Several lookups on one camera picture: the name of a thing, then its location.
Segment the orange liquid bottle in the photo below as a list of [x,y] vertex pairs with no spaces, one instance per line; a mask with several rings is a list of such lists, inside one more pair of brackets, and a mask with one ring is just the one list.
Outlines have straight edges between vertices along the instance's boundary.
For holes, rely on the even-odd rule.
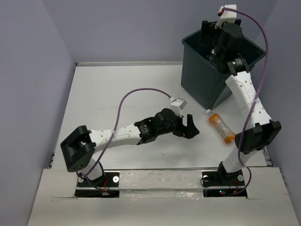
[[206,110],[209,124],[221,136],[225,144],[231,144],[235,139],[235,133],[226,125],[221,116],[211,109]]

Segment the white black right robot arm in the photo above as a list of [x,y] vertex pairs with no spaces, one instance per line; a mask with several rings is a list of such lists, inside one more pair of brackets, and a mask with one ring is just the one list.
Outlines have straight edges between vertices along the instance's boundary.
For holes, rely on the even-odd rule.
[[212,47],[211,56],[219,73],[229,76],[225,83],[246,118],[242,132],[235,135],[236,147],[223,160],[217,171],[203,174],[204,187],[227,186],[236,179],[246,162],[259,150],[269,145],[281,130],[279,121],[274,121],[265,111],[251,79],[250,68],[240,53],[244,35],[239,20],[233,23],[203,21],[200,44]]

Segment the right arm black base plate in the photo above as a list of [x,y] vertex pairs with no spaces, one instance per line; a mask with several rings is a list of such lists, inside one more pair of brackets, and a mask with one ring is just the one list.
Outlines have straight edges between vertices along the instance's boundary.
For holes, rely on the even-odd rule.
[[200,183],[204,188],[205,198],[247,197],[246,190],[240,193],[245,187],[241,170],[225,178],[221,178],[217,171],[202,171]]

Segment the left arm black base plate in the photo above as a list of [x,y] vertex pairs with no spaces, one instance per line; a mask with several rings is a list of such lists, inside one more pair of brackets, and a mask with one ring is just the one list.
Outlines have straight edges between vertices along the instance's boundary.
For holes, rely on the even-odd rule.
[[120,172],[106,170],[105,176],[88,182],[78,173],[75,196],[77,198],[119,198]]

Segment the clear bottle white cap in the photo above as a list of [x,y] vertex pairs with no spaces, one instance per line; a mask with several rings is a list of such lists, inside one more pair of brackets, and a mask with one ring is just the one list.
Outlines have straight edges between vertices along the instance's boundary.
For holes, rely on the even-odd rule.
[[218,59],[216,57],[215,53],[210,52],[207,56],[206,56],[206,60],[212,64],[212,65],[216,65]]

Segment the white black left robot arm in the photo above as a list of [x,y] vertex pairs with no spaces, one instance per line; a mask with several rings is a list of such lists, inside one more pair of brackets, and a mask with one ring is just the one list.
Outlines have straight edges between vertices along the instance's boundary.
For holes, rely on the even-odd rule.
[[79,126],[60,144],[67,171],[81,172],[83,178],[99,186],[104,181],[104,170],[93,159],[96,152],[123,145],[147,144],[169,133],[186,139],[199,134],[191,114],[187,115],[186,125],[182,119],[171,109],[164,108],[153,117],[116,130],[88,130],[85,125]]

